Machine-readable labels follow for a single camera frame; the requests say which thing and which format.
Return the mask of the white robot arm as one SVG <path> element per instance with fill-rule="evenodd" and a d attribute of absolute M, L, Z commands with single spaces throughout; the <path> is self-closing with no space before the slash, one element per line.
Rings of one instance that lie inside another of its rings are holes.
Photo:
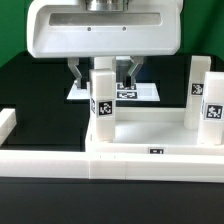
<path fill-rule="evenodd" d="M 79 89 L 87 87 L 82 57 L 129 56 L 132 85 L 146 56 L 173 55 L 181 42 L 184 0 L 33 0 L 27 50 L 35 58 L 66 58 Z"/>

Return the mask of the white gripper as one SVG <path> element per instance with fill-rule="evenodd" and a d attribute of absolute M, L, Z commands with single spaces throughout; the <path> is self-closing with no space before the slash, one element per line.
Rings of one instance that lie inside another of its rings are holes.
<path fill-rule="evenodd" d="M 173 55 L 179 49 L 183 0 L 127 0 L 126 5 L 119 11 L 91 11 L 87 0 L 33 0 L 27 50 L 35 58 L 68 58 L 78 90 L 87 88 L 78 58 L 131 56 L 122 84 L 133 87 L 143 56 Z"/>

